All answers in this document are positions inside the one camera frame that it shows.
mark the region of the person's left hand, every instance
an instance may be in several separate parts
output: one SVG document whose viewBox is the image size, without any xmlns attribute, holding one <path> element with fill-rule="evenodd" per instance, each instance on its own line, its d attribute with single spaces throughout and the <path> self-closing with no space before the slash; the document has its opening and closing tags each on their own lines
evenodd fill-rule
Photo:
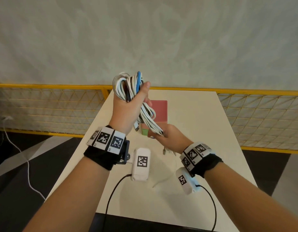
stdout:
<svg viewBox="0 0 298 232">
<path fill-rule="evenodd" d="M 152 103 L 148 98 L 150 82 L 147 81 L 142 85 L 137 95 L 130 102 L 126 102 L 114 94 L 113 111 L 109 125 L 119 132 L 126 135 L 131 131 L 133 124 L 136 122 L 143 102 L 150 107 Z"/>
</svg>

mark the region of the white power cord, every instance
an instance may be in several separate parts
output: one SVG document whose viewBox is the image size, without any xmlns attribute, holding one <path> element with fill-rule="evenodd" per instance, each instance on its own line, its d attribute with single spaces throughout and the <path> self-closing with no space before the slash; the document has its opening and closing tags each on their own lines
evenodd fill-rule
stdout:
<svg viewBox="0 0 298 232">
<path fill-rule="evenodd" d="M 2 137 L 1 137 L 1 143 L 0 143 L 0 146 L 3 144 L 4 142 L 4 132 L 1 133 L 2 134 Z"/>
<path fill-rule="evenodd" d="M 143 84 L 141 72 L 137 72 L 134 76 L 122 72 L 116 76 L 112 81 L 112 87 L 114 93 L 122 100 L 130 102 L 138 93 L 139 88 Z M 145 123 L 152 132 L 163 135 L 163 130 L 154 122 L 155 111 L 148 106 L 147 103 L 143 103 L 141 106 L 140 114 L 137 119 L 137 123 Z"/>
<path fill-rule="evenodd" d="M 14 145 L 15 148 L 17 148 L 17 149 L 19 150 L 19 152 L 21 153 L 21 156 L 22 156 L 22 157 L 26 160 L 26 162 L 27 162 L 27 181 L 28 181 L 28 184 L 29 184 L 29 186 L 31 187 L 31 189 L 32 189 L 33 191 L 36 191 L 38 194 L 41 195 L 41 197 L 42 197 L 44 200 L 46 200 L 46 198 L 43 196 L 43 194 L 42 194 L 40 191 L 36 190 L 34 187 L 31 186 L 31 182 L 30 182 L 30 162 L 24 157 L 24 155 L 23 155 L 22 151 L 20 150 L 20 148 L 17 147 L 15 144 L 13 144 L 12 141 L 10 141 L 10 139 L 9 139 L 9 137 L 8 137 L 8 134 L 7 134 L 7 132 L 6 132 L 6 129 L 5 129 L 5 121 L 6 121 L 6 120 L 8 120 L 8 119 L 5 118 L 5 119 L 3 120 L 3 128 L 4 128 L 4 132 L 5 132 L 5 134 L 6 134 L 6 137 L 7 137 L 8 141 L 9 141 L 12 145 Z"/>
</svg>

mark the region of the white table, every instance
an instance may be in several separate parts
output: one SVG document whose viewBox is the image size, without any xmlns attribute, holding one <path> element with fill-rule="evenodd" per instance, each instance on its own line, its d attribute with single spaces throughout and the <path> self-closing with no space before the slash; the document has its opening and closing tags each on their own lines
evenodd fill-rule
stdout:
<svg viewBox="0 0 298 232">
<path fill-rule="evenodd" d="M 50 194 L 83 157 L 87 148 L 86 142 L 96 128 L 105 126 L 110 121 L 113 95 L 111 92 Z M 149 97 L 152 100 L 167 100 L 169 123 L 177 126 L 191 140 L 203 141 L 209 145 L 226 164 L 256 185 L 215 92 L 150 90 Z M 130 178 L 124 179 L 112 196 L 108 214 L 211 230 L 215 218 L 214 207 L 204 190 L 184 195 L 174 174 L 169 180 L 152 188 L 156 182 L 167 178 L 176 169 L 182 167 L 179 155 L 176 157 L 170 153 L 163 155 L 161 144 L 134 130 L 127 136 L 127 139 L 130 140 L 130 153 L 139 147 L 151 149 L 149 179 L 146 183 L 134 182 Z M 114 186 L 124 175 L 130 173 L 131 164 L 129 163 L 117 164 L 112 168 L 96 212 L 105 213 L 108 198 Z M 217 206 L 215 231 L 238 231 L 206 181 L 200 176 L 196 178 L 209 190 L 215 200 Z"/>
</svg>

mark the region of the black cable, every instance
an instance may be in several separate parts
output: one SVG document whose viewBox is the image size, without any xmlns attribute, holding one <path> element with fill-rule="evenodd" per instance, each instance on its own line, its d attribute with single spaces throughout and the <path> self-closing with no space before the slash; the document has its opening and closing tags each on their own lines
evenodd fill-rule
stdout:
<svg viewBox="0 0 298 232">
<path fill-rule="evenodd" d="M 205 187 L 203 187 L 203 186 L 201 186 L 201 185 L 195 185 L 195 186 L 196 186 L 196 187 L 202 187 L 202 188 L 204 188 L 204 190 L 207 191 L 207 193 L 209 194 L 209 196 L 210 196 L 210 198 L 211 198 L 211 200 L 212 200 L 212 202 L 213 202 L 213 206 L 215 207 L 215 223 L 213 224 L 213 228 L 212 228 L 212 230 L 211 230 L 211 231 L 213 231 L 213 230 L 215 229 L 215 227 L 216 227 L 216 223 L 217 223 L 217 209 L 216 209 L 216 204 L 215 204 L 215 202 L 213 201 L 213 198 L 212 198 L 211 194 L 209 193 L 209 191 L 208 191 Z"/>
<path fill-rule="evenodd" d="M 103 227 L 102 227 L 102 230 L 101 230 L 101 231 L 104 231 L 105 222 L 106 222 L 106 216 L 107 216 L 107 211 L 108 211 L 108 206 L 109 206 L 109 202 L 110 202 L 110 200 L 111 200 L 111 197 L 112 197 L 113 193 L 115 192 L 115 190 L 116 190 L 117 186 L 120 184 L 120 182 L 121 182 L 124 178 L 130 177 L 130 176 L 131 176 L 131 174 L 127 174 L 127 175 L 125 175 L 123 178 L 120 179 L 120 181 L 119 181 L 119 182 L 116 184 L 116 186 L 113 188 L 113 191 L 112 191 L 112 193 L 111 193 L 111 195 L 110 195 L 110 197 L 109 197 L 108 203 L 107 203 L 106 213 L 105 213 L 104 222 L 103 222 Z"/>
</svg>

